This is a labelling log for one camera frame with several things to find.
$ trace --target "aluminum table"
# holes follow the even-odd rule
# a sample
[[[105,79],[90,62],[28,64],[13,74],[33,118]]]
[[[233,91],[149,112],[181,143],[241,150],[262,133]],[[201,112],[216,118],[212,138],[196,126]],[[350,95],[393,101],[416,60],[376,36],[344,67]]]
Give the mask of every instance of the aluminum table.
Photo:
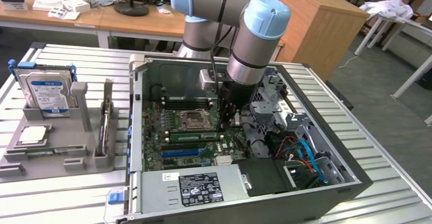
[[[88,82],[86,104],[98,107],[105,78],[114,81],[113,102],[120,108],[116,168],[109,173],[46,178],[0,184],[0,223],[104,223],[121,214],[122,205],[105,213],[105,194],[124,186],[129,107],[128,62],[137,51],[46,44],[29,49],[22,60],[77,67],[78,81]],[[326,88],[313,71],[284,63],[290,76],[354,156],[373,185],[354,200],[338,204],[320,219],[308,223],[432,223],[432,202],[370,133]],[[288,95],[297,111],[301,107]],[[24,96],[9,77],[0,89],[0,156],[22,117]]]

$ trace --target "cpu socket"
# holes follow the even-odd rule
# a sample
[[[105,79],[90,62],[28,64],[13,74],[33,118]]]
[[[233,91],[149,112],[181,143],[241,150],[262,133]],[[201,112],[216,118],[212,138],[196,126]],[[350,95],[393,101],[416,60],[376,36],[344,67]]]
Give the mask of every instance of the cpu socket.
[[[208,120],[208,113],[202,109],[180,112],[182,130],[190,129],[212,129]]]

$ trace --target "power supply label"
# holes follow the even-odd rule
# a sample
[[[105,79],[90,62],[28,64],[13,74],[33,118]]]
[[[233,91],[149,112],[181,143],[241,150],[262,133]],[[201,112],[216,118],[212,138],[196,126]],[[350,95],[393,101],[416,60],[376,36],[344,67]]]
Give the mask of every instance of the power supply label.
[[[224,201],[214,172],[178,176],[181,204],[194,206]]]

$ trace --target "monitor stand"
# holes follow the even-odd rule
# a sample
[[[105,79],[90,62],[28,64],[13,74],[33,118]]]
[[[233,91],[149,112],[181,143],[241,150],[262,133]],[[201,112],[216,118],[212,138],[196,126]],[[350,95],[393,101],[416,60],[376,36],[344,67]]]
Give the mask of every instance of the monitor stand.
[[[129,0],[129,3],[116,3],[114,9],[126,16],[138,17],[148,14],[148,7],[144,4],[133,3],[133,0]]]

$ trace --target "blue pcie slot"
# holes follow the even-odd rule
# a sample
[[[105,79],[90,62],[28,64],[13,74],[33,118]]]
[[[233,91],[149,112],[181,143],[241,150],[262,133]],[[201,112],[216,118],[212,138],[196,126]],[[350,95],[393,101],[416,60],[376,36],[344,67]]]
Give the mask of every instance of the blue pcie slot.
[[[161,157],[188,157],[188,156],[198,156],[198,155],[200,155],[200,152],[197,149],[161,153]]]

